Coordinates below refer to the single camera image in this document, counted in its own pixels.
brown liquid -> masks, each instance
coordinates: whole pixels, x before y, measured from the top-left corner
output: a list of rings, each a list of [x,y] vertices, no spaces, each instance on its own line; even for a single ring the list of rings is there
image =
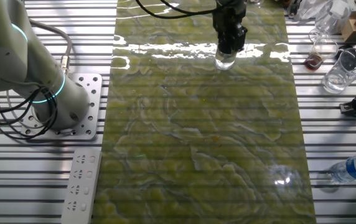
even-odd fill
[[[317,70],[323,63],[321,56],[315,53],[311,53],[308,58],[305,60],[304,65],[306,68],[314,71]]]

white power strip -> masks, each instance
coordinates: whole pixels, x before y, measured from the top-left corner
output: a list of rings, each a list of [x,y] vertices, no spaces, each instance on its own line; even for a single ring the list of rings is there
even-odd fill
[[[62,224],[88,224],[98,182],[101,151],[76,149],[68,179]]]

black cable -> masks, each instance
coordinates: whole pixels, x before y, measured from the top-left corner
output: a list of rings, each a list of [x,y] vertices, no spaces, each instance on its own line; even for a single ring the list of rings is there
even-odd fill
[[[226,6],[219,6],[215,9],[211,9],[211,10],[206,10],[206,11],[200,11],[200,12],[189,12],[189,11],[185,11],[185,10],[182,10],[182,9],[179,9],[177,7],[174,7],[172,6],[171,4],[169,4],[166,0],[160,0],[160,2],[163,2],[166,6],[170,7],[171,9],[177,11],[177,12],[181,12],[183,14],[187,14],[187,15],[193,15],[193,16],[196,16],[196,15],[202,15],[203,13],[205,14],[208,14],[208,13],[213,13],[213,12],[216,12],[216,11],[219,11],[221,9],[223,9],[224,7],[230,5],[232,2],[229,2],[228,4],[226,4]]]
[[[32,24],[33,26],[36,26],[38,28],[45,29],[47,31],[51,31],[51,32],[61,35],[67,41],[67,48],[66,48],[65,56],[70,55],[70,52],[72,51],[73,43],[72,43],[72,40],[70,39],[70,37],[65,32],[61,31],[60,29],[58,29],[56,27],[49,26],[47,24],[43,24],[41,22],[37,22],[32,19],[29,19],[29,20],[30,20],[30,24]]]
[[[212,10],[199,11],[199,12],[189,12],[189,11],[185,11],[185,10],[182,10],[182,9],[178,9],[178,8],[176,8],[174,6],[171,6],[168,2],[166,2],[164,0],[161,0],[161,2],[163,2],[165,5],[167,5],[171,9],[173,9],[175,11],[178,11],[178,12],[182,12],[182,13],[184,13],[184,15],[180,15],[180,16],[159,16],[159,15],[149,11],[148,9],[146,9],[146,7],[144,7],[142,5],[140,0],[135,0],[135,1],[140,6],[140,8],[142,10],[144,10],[149,15],[151,15],[153,17],[156,17],[156,18],[159,18],[159,19],[182,19],[182,18],[186,18],[186,17],[190,17],[190,16],[206,15],[206,14],[210,14],[210,13],[222,10],[223,8],[225,8],[225,7],[229,6],[230,4],[232,4],[232,2],[228,2],[228,3],[226,3],[226,4],[222,5],[222,6],[219,6],[219,7],[215,8],[215,9],[212,9]]]
[[[25,105],[26,103],[28,103],[30,101],[30,98],[34,95],[31,94],[26,100],[24,100],[22,103],[19,103],[17,106],[14,106],[12,108],[8,108],[8,109],[5,109],[5,110],[0,110],[0,113],[7,113],[7,112],[11,112],[13,110],[16,110],[16,109],[19,109],[21,108],[23,105]]]
[[[50,113],[50,114],[54,114],[54,119],[52,120],[52,122],[51,122],[51,120],[48,120],[48,121],[46,122],[46,124],[44,125],[44,128],[43,128],[39,133],[37,133],[37,134],[35,134],[35,135],[23,134],[23,133],[21,133],[20,131],[18,131],[14,126],[12,126],[11,124],[8,124],[8,126],[9,126],[12,130],[14,130],[16,134],[19,134],[19,135],[23,136],[23,138],[12,136],[12,135],[10,135],[9,133],[7,133],[7,132],[5,132],[4,130],[2,130],[1,127],[0,127],[0,132],[2,132],[2,133],[3,133],[4,135],[6,135],[7,137],[9,137],[9,138],[11,138],[11,139],[15,139],[15,140],[29,140],[29,139],[36,138],[36,137],[38,137],[38,136],[43,135],[44,133],[46,133],[46,132],[55,124],[55,122],[56,122],[56,119],[57,119],[57,101],[56,101],[56,99],[55,99],[54,97],[52,97],[52,94],[50,94],[49,91],[45,91],[45,90],[42,90],[42,91],[43,91],[42,93],[44,94],[44,96],[45,96],[47,99],[50,99],[50,98],[51,98],[51,100],[47,100],[47,102],[48,102],[48,105],[49,105],[49,113]],[[51,101],[54,103],[55,110],[56,110],[55,113],[53,113],[53,111],[52,111],[52,108],[53,108],[53,107],[52,107]],[[4,118],[5,121],[7,120],[3,113],[1,113],[1,116]]]
[[[34,100],[34,99],[36,98],[36,96],[40,93],[41,89],[38,89],[38,90],[34,91],[33,94],[31,94],[31,95],[28,97],[28,99],[29,99],[29,105],[27,106],[27,108],[24,110],[23,114],[22,114],[20,117],[14,119],[14,120],[12,120],[12,121],[5,122],[5,123],[0,122],[0,125],[14,124],[14,123],[16,123],[16,122],[19,122],[22,118],[24,118],[24,116],[29,112],[31,105],[33,104],[33,100]]]

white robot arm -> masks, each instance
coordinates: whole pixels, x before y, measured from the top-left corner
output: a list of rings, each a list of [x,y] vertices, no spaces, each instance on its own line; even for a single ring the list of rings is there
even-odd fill
[[[23,2],[0,0],[0,91],[14,90],[28,98],[38,86],[47,87],[56,98],[53,130],[71,128],[86,116],[90,106],[87,91],[64,74],[34,34]],[[53,116],[47,100],[38,95],[33,103],[37,118],[43,122]]]

marble surface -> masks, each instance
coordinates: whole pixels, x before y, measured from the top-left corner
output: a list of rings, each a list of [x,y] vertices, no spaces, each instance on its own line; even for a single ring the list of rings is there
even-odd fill
[[[132,0],[117,15],[94,223],[315,223],[280,6],[248,6],[225,72],[211,15],[156,19]]]

